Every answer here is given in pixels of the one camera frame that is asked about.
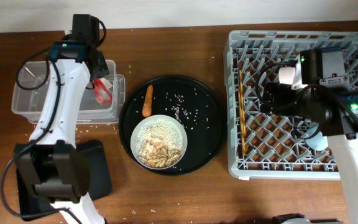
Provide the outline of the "red snack wrapper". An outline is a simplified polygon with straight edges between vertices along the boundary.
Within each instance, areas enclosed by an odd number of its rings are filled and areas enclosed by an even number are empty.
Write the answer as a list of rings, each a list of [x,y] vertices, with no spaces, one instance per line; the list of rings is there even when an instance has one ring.
[[[94,94],[98,103],[108,104],[112,100],[112,91],[104,87],[101,78],[94,80]]]

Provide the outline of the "blue cup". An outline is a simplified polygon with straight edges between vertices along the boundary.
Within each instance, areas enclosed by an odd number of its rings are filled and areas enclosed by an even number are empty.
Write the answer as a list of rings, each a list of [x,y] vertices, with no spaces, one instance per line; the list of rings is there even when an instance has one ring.
[[[314,134],[319,127],[318,124],[313,125],[307,132],[305,133],[307,137],[310,137]],[[328,140],[326,136],[323,136],[321,132],[319,132],[315,137],[311,139],[305,140],[306,144],[315,151],[323,151],[328,148]]]

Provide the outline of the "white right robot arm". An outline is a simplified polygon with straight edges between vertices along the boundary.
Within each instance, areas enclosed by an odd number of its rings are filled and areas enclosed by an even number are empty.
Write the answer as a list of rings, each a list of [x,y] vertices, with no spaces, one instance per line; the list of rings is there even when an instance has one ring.
[[[350,223],[358,223],[358,90],[310,84],[301,90],[268,83],[261,111],[297,116],[320,125],[339,170]]]

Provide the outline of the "white tissue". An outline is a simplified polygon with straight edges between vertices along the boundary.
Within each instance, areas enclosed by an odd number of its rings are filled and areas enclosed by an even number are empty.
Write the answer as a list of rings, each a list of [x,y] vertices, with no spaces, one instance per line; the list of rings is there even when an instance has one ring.
[[[106,89],[110,89],[113,87],[113,84],[106,78],[101,78],[101,82]]]

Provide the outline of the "orange carrot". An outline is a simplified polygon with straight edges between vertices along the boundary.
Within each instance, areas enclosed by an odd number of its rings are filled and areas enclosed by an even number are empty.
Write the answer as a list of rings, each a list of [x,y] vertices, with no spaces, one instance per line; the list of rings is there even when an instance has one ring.
[[[152,114],[152,99],[153,99],[153,85],[149,85],[147,87],[147,91],[145,94],[145,100],[144,100],[144,105],[142,108],[142,116],[147,118],[149,116],[151,116]]]

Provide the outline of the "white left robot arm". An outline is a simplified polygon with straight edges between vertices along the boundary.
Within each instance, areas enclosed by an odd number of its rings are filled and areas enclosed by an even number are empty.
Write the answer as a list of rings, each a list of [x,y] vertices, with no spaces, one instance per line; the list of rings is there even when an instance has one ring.
[[[30,218],[8,204],[4,182],[15,164],[27,192],[49,200],[47,216],[61,213],[67,223],[105,223],[88,193],[90,165],[76,150],[75,131],[83,92],[90,80],[108,74],[98,40],[59,40],[46,59],[50,81],[42,114],[27,144],[15,146],[0,180],[4,208],[15,217]]]

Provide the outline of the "grey bowl with food scraps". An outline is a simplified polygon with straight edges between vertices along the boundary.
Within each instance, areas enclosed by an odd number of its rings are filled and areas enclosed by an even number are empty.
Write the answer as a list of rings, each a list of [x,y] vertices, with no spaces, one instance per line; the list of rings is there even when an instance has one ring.
[[[164,170],[184,158],[188,145],[185,129],[176,119],[153,115],[134,128],[130,147],[137,162],[145,168]]]

